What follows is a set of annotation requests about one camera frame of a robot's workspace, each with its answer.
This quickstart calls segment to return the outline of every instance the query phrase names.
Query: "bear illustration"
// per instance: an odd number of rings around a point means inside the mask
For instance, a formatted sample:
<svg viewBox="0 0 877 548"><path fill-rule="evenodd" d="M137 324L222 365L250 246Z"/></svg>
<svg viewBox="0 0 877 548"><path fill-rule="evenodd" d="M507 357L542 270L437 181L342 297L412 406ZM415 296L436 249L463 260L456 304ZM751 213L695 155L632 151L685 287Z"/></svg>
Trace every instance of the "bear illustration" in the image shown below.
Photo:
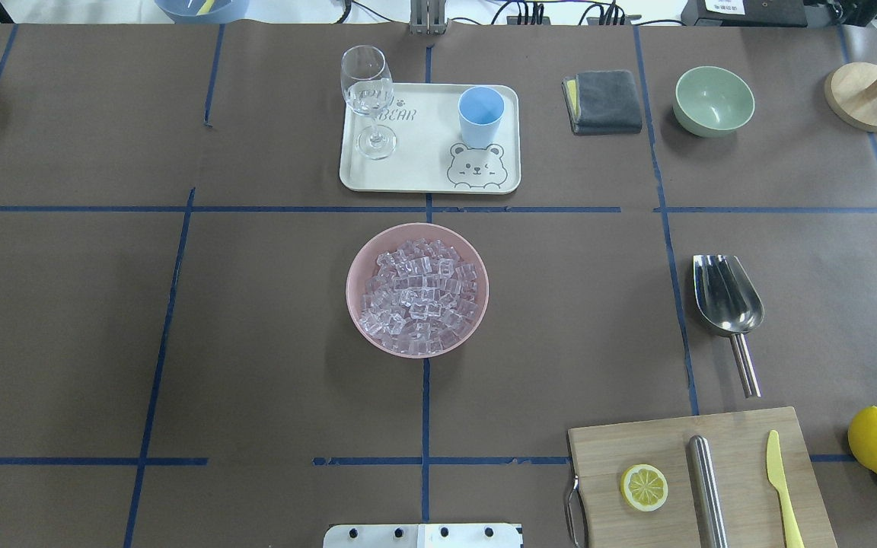
<svg viewBox="0 0 877 548"><path fill-rule="evenodd" d="M448 179L455 186L465 184L470 188L497 187L505 183L508 174L502 163L502 146L495 142L485 148L470 148L457 142L449 150L452 164L448 167Z"/></svg>

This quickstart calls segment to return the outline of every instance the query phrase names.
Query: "white label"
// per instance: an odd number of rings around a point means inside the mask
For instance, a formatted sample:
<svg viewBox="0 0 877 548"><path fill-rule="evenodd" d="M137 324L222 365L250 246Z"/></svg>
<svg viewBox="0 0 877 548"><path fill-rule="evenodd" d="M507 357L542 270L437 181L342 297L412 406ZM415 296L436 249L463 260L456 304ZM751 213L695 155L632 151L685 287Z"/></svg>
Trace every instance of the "white label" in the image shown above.
<svg viewBox="0 0 877 548"><path fill-rule="evenodd" d="M742 0L706 0L706 10L717 14L746 15Z"/></svg>

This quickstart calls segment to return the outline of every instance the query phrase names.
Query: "green bowl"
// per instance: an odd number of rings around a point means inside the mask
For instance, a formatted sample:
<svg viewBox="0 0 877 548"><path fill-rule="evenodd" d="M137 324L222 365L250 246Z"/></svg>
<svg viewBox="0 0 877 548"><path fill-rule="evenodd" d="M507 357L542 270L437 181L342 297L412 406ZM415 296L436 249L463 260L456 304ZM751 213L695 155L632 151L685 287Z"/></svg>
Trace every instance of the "green bowl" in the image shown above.
<svg viewBox="0 0 877 548"><path fill-rule="evenodd" d="M704 138L732 134L753 117L753 91L718 66L697 66L675 84L672 110L687 131Z"/></svg>

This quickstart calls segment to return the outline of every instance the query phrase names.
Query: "stainless steel rod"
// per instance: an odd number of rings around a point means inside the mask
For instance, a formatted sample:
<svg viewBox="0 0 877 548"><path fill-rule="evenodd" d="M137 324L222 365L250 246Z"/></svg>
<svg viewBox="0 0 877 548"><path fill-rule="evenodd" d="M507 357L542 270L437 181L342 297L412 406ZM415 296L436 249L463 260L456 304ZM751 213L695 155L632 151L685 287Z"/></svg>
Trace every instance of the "stainless steel rod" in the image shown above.
<svg viewBox="0 0 877 548"><path fill-rule="evenodd" d="M689 439L687 448L694 485L697 491L697 506L700 519L700 537L706 548L728 548L726 527L723 524L723 511L719 506L719 492L716 490L716 472L713 472L713 457L710 455L710 442L703 436Z"/></svg>

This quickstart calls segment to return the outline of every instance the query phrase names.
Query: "blue bowl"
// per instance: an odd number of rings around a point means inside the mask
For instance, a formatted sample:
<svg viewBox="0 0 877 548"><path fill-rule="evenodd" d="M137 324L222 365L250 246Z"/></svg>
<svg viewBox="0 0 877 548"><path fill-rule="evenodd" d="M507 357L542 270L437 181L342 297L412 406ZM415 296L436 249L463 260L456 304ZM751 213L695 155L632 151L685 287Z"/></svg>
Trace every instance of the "blue bowl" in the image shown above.
<svg viewBox="0 0 877 548"><path fill-rule="evenodd" d="M223 24L246 17L246 10L250 7L250 0L215 0L215 6L208 14L197 15L205 0L154 0L154 3L164 11L174 22L182 24Z"/></svg>

